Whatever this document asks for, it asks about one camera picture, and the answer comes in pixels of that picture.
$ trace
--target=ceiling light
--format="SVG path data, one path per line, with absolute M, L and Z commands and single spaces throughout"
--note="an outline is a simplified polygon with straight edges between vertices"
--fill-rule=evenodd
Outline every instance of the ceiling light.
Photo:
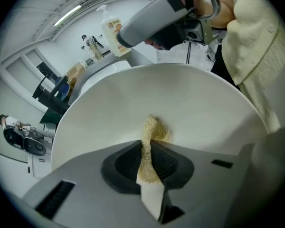
M 58 20 L 57 23 L 54 26 L 57 26 L 58 24 L 60 24 L 61 21 L 63 21 L 66 17 L 70 16 L 72 13 L 74 13 L 79 8 L 81 8 L 80 5 L 78 5 L 76 8 L 72 9 L 71 11 L 69 11 L 65 16 L 63 16 L 60 20 Z

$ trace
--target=knit sweater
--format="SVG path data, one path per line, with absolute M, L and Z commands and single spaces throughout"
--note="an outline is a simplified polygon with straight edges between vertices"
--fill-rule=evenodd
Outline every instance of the knit sweater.
M 285 26 L 268 0 L 234 0 L 234 14 L 222 43 L 223 59 L 235 85 L 273 132 L 279 122 L 264 89 L 285 65 Z

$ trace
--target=bottle label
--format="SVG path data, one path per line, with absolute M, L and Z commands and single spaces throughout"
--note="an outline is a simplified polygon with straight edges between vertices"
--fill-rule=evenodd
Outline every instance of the bottle label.
M 119 19 L 116 19 L 114 21 L 111 21 L 110 23 L 107 23 L 108 28 L 113 32 L 115 40 L 118 44 L 118 50 L 119 52 L 124 52 L 129 50 L 128 48 L 124 47 L 122 44 L 120 44 L 117 40 L 117 33 L 120 31 L 120 29 L 122 28 L 122 24 L 119 21 Z

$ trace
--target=white ceiling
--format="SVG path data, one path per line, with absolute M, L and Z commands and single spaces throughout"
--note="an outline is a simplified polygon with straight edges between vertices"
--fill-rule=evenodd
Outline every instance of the white ceiling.
M 89 0 L 19 0 L 3 22 L 0 30 L 0 63 L 17 51 L 39 41 L 56 38 L 63 30 L 84 14 L 91 12 L 101 3 L 114 0 L 91 2 L 82 7 L 71 19 L 58 27 L 54 24 L 71 9 Z

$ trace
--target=black chair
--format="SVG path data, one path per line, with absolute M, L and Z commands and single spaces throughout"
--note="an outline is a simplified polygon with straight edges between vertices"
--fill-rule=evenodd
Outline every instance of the black chair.
M 42 156 L 46 148 L 40 141 L 25 137 L 24 133 L 15 126 L 7 126 L 3 130 L 5 140 L 13 147 L 24 150 L 33 155 Z

